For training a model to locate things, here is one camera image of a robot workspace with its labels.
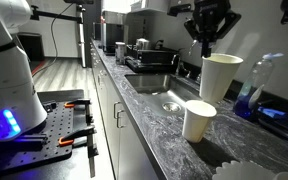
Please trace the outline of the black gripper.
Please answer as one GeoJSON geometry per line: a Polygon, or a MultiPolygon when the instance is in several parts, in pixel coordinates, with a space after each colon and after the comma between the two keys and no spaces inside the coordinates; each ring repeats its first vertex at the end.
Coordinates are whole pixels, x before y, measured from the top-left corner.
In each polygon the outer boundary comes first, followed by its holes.
{"type": "Polygon", "coordinates": [[[229,0],[194,0],[193,18],[184,23],[190,36],[202,43],[201,56],[211,56],[211,43],[223,39],[241,19],[229,0]]]}

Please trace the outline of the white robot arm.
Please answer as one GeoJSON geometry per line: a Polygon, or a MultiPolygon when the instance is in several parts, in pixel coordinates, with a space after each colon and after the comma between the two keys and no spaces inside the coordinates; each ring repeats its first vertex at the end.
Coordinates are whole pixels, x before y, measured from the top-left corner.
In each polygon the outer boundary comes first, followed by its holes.
{"type": "MultiPolygon", "coordinates": [[[[0,142],[17,138],[47,118],[34,88],[28,56],[12,38],[31,15],[26,0],[0,0],[0,142]]],[[[208,57],[212,45],[240,19],[229,0],[194,0],[193,18],[185,28],[208,57]]]]}

